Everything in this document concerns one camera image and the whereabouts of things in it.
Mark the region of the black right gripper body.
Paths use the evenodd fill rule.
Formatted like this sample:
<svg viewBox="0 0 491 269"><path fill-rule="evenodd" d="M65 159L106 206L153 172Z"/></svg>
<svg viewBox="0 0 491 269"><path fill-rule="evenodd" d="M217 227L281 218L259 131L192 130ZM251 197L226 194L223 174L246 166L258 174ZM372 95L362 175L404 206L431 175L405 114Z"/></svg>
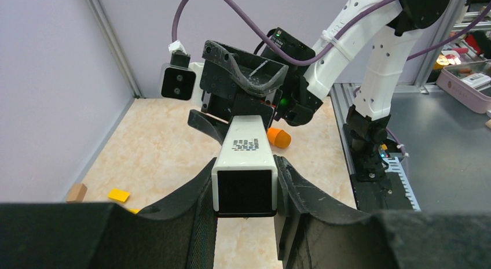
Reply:
<svg viewBox="0 0 491 269"><path fill-rule="evenodd" d="M309 84L302 75L303 70L289 64L276 53L258 56L288 66L284 82L277 90L264 97L247 94L235 84L232 84L232 91L227 97L203 90L201 111L226 121L231 121L235 116L259 115L267 127L279 120L294 127L310 122L323 102L308 91Z"/></svg>

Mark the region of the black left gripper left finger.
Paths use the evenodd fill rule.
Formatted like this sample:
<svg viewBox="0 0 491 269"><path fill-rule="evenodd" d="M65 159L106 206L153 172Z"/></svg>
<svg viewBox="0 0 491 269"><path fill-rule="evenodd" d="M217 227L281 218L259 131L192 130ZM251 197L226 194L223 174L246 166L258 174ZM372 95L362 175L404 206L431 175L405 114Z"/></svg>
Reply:
<svg viewBox="0 0 491 269"><path fill-rule="evenodd" d="M2 268L212 268L217 217L210 161L132 213L119 204L2 204Z"/></svg>

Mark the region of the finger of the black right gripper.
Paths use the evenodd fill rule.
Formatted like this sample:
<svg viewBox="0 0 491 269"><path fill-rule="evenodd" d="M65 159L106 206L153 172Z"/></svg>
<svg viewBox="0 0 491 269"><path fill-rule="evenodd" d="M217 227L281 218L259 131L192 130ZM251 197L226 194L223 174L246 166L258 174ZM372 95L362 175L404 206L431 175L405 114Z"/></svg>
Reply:
<svg viewBox="0 0 491 269"><path fill-rule="evenodd" d="M227 97L232 84L247 94L264 97L284 82L288 66L213 40L203 46L202 89Z"/></svg>
<svg viewBox="0 0 491 269"><path fill-rule="evenodd" d="M216 140L220 145L223 144L229 129L228 123L195 109L189 111L187 124Z"/></svg>

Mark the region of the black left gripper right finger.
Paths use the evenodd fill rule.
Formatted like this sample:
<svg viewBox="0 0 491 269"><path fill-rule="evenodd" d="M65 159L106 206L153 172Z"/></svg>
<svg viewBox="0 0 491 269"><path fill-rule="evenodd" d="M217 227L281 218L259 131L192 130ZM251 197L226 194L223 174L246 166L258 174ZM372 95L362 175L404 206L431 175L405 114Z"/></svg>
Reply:
<svg viewBox="0 0 491 269"><path fill-rule="evenodd" d="M284 268L489 268L490 213L365 213L333 198L282 156L274 216Z"/></svg>

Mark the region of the white remote control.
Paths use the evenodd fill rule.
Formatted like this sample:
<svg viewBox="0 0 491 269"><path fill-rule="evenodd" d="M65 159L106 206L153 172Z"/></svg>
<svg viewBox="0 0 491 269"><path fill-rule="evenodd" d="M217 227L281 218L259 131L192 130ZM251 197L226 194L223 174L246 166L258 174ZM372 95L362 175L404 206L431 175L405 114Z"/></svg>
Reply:
<svg viewBox="0 0 491 269"><path fill-rule="evenodd" d="M276 214L278 169L259 115L232 119L211 179L213 209L219 218Z"/></svg>

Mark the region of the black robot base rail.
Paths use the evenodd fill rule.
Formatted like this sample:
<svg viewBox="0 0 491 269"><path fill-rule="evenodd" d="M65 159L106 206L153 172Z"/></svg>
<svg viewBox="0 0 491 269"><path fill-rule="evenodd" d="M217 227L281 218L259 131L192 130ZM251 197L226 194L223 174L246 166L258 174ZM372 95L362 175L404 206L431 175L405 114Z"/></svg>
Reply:
<svg viewBox="0 0 491 269"><path fill-rule="evenodd" d="M330 92L357 209L419 211L402 161L406 152L387 130L389 117L372 122L351 106L355 87L335 84Z"/></svg>

